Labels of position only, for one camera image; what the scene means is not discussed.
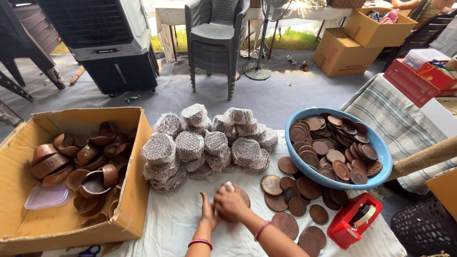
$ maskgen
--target bangle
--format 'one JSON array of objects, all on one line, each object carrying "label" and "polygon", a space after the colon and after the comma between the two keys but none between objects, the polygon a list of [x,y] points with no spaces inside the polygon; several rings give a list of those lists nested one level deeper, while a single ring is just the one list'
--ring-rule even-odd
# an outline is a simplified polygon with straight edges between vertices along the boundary
[{"label": "bangle", "polygon": [[262,227],[259,229],[259,231],[254,234],[254,241],[257,241],[259,239],[259,236],[262,233],[262,231],[265,229],[266,226],[268,226],[270,224],[271,224],[271,221],[267,221],[262,225]]},{"label": "bangle", "polygon": [[213,250],[213,244],[210,241],[208,241],[206,239],[201,239],[201,238],[190,241],[189,244],[187,245],[187,248],[191,247],[191,245],[193,245],[195,243],[205,243],[209,246],[211,251]]}]

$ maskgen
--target grass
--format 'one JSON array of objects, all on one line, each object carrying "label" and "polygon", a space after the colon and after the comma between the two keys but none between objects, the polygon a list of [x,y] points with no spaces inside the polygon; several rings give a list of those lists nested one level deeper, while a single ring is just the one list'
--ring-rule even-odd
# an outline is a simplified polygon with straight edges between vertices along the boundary
[{"label": "grass", "polygon": [[[319,41],[316,41],[316,37],[305,32],[293,31],[290,28],[283,30],[283,34],[279,37],[279,32],[276,31],[275,43],[273,45],[274,49],[316,49]],[[176,32],[178,36],[178,46],[176,51],[186,51],[187,50],[187,36],[185,30],[178,30]],[[265,39],[265,42],[268,46],[271,45],[273,37]],[[151,43],[155,52],[163,51],[164,48],[159,42],[157,36],[151,37]],[[241,49],[247,49],[247,43],[241,46]],[[251,48],[254,48],[254,41],[251,41]],[[70,51],[62,42],[57,48],[52,52],[53,54],[69,54]]]}]

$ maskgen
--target red tape dispenser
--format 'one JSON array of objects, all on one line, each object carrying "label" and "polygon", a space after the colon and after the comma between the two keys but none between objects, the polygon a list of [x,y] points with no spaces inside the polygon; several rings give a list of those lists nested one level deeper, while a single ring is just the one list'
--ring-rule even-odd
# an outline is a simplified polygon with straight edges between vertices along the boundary
[{"label": "red tape dispenser", "polygon": [[369,193],[349,200],[330,224],[327,234],[342,249],[362,239],[361,235],[383,209],[383,204]]}]

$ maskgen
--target scissors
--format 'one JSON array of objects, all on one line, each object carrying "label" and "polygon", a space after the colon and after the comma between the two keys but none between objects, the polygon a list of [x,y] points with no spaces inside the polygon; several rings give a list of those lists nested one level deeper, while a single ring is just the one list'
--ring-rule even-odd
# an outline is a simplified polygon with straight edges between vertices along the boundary
[{"label": "scissors", "polygon": [[101,246],[92,245],[80,253],[75,253],[75,254],[71,254],[71,255],[62,255],[62,256],[65,256],[65,257],[97,257],[97,254],[100,253],[100,250],[101,250]]}]

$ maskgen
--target hand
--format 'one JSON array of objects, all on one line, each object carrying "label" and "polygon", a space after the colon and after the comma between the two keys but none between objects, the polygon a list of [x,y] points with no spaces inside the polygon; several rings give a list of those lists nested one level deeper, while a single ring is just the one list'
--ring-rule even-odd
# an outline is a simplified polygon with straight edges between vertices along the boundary
[{"label": "hand", "polygon": [[200,222],[206,223],[211,227],[211,230],[215,230],[221,222],[219,215],[216,215],[214,212],[214,206],[208,203],[208,197],[205,193],[200,192],[203,198],[202,204],[202,220]]},{"label": "hand", "polygon": [[222,184],[226,188],[220,188],[214,196],[214,205],[218,212],[224,216],[231,216],[235,221],[239,221],[242,214],[249,210],[246,203],[241,198],[239,188],[235,183],[232,183],[235,190],[228,184]]},{"label": "hand", "polygon": [[447,14],[447,12],[450,11],[450,10],[452,10],[452,9],[449,8],[449,7],[444,6],[443,9],[441,9],[441,13],[442,14]]}]

